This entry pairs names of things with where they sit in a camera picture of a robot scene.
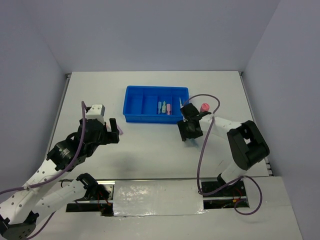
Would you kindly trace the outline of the purple highlighter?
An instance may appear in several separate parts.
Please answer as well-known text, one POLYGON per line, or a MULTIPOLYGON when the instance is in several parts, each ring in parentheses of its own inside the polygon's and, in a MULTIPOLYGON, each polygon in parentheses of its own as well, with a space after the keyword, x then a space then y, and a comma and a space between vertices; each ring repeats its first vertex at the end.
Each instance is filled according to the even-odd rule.
POLYGON ((117 129, 118 129, 118 131, 119 131, 119 135, 120 135, 120 136, 124 134, 124 132, 122 131, 122 129, 121 129, 119 126, 117 126, 117 129))

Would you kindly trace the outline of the pink capped glue stick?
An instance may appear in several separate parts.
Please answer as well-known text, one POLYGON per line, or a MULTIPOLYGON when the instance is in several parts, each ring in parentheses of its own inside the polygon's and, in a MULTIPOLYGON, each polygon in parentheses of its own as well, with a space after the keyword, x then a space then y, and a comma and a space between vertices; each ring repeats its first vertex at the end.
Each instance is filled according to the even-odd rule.
POLYGON ((200 107, 200 112, 208 112, 210 110, 210 105, 208 103, 203 103, 200 107))

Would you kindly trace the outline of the pink highlighter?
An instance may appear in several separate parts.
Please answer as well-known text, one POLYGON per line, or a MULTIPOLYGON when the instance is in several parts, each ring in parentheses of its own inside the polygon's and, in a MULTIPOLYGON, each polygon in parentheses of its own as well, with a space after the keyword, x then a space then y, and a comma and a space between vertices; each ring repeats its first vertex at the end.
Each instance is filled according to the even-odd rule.
POLYGON ((172 106, 170 103, 166 104, 166 114, 169 116, 172 114, 172 106))

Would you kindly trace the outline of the green highlighter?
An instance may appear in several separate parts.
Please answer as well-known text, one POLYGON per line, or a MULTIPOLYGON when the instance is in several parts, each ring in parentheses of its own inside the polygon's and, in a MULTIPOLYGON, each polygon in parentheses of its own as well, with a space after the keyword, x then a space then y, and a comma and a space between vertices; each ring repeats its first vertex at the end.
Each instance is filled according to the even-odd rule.
POLYGON ((161 106, 161 113, 166 114, 167 113, 167 102, 163 101, 161 106))

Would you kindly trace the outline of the light blue highlighter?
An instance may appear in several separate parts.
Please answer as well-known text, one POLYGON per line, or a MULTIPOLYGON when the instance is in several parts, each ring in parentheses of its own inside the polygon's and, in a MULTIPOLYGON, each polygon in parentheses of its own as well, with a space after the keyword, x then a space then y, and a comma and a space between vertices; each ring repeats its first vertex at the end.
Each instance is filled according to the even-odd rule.
POLYGON ((190 146, 194 146, 194 147, 198 147, 199 146, 198 142, 195 139, 189 139, 188 140, 188 144, 190 146))

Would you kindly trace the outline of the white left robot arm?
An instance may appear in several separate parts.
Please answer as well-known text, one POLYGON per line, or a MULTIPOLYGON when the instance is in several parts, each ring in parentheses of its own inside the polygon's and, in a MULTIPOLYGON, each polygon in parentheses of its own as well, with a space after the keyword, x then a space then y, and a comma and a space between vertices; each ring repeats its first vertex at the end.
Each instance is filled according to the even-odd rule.
POLYGON ((76 132, 55 144, 35 174, 0 204, 0 234, 6 240, 30 240, 44 218, 69 202, 81 199, 107 200, 110 192, 89 173, 82 173, 53 193, 49 190, 76 166, 91 157, 99 146, 120 141, 115 118, 82 118, 76 132))

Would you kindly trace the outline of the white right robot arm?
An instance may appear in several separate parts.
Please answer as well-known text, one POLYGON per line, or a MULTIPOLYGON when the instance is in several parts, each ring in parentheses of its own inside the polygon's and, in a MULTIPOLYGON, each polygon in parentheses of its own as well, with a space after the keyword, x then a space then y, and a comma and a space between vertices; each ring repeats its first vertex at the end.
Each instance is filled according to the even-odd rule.
POLYGON ((252 120, 231 121, 217 117, 213 112, 200 112, 192 103, 184 105, 180 111, 183 120, 178 121, 177 126, 181 140, 191 140, 200 148, 196 180, 201 195, 206 195, 201 189, 200 172, 205 150, 213 146, 210 143, 211 135, 228 141, 232 156, 226 169, 217 177, 217 190, 223 196, 230 195, 235 190, 234 183, 270 154, 269 146, 252 120))

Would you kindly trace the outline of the blue compartment tray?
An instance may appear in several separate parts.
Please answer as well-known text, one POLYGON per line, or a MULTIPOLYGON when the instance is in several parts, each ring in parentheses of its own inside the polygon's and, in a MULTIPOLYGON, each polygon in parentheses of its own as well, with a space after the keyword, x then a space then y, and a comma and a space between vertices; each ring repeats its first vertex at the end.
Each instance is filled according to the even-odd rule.
POLYGON ((128 123, 176 124, 183 119, 182 104, 189 99, 189 89, 177 86, 139 86, 126 88, 123 115, 128 123), (158 114, 158 102, 171 104, 171 115, 158 114))

